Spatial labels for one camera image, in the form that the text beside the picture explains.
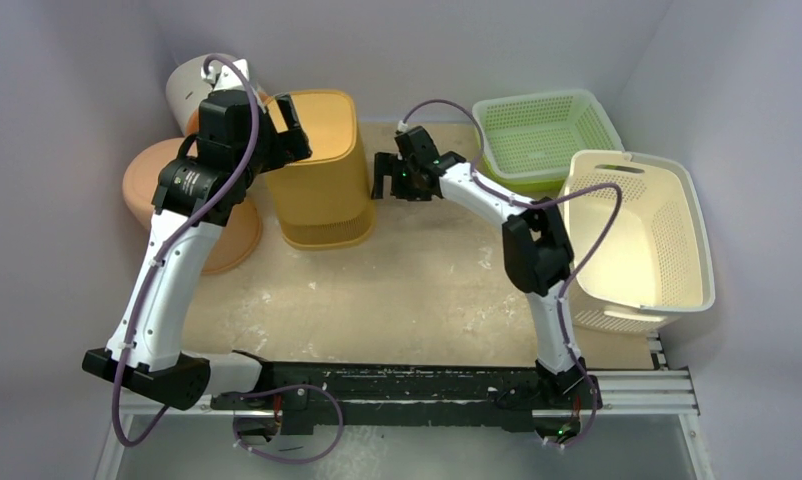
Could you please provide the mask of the yellow orange slatted bin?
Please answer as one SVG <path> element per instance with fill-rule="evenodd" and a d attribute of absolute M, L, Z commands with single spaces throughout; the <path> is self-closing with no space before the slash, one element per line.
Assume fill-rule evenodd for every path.
<path fill-rule="evenodd" d="M 281 234 L 298 250 L 348 248 L 375 226 L 354 100 L 339 90 L 291 93 L 312 155 L 265 175 Z"/>

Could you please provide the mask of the peach plastic bucket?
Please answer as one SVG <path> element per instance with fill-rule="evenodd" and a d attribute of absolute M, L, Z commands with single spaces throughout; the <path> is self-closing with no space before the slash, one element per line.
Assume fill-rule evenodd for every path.
<path fill-rule="evenodd" d="M 124 202 L 149 232 L 154 207 L 152 199 L 160 171 L 176 158 L 183 139 L 157 142 L 139 153 L 127 167 L 122 182 Z M 221 237 L 210 252 L 203 275 L 221 274 L 245 261 L 260 243 L 263 221 L 251 199 L 236 205 Z"/>

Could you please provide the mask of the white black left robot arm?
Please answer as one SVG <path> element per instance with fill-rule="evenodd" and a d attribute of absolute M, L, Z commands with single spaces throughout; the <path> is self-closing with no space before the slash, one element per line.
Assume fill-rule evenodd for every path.
<path fill-rule="evenodd" d="M 145 258 L 125 313 L 107 344 L 87 351 L 85 372 L 165 406 L 187 410 L 204 395 L 236 392 L 249 408 L 274 399 L 275 382 L 244 352 L 185 353 L 185 317 L 203 267 L 235 206 L 257 176 L 312 151 L 289 94 L 267 106 L 242 90 L 211 93 L 199 130 L 160 171 Z"/>

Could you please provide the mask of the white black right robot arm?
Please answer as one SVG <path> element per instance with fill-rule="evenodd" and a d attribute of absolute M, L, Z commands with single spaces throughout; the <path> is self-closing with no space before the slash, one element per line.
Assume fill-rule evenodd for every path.
<path fill-rule="evenodd" d="M 396 152 L 374 156 L 372 198 L 440 198 L 499 228 L 506 275 L 524 293 L 534 322 L 538 392 L 550 406 L 565 405 L 585 380 L 586 366 L 567 300 L 574 252 L 559 209 L 473 173 L 463 156 L 438 152 L 422 127 L 398 132 L 395 143 Z"/>

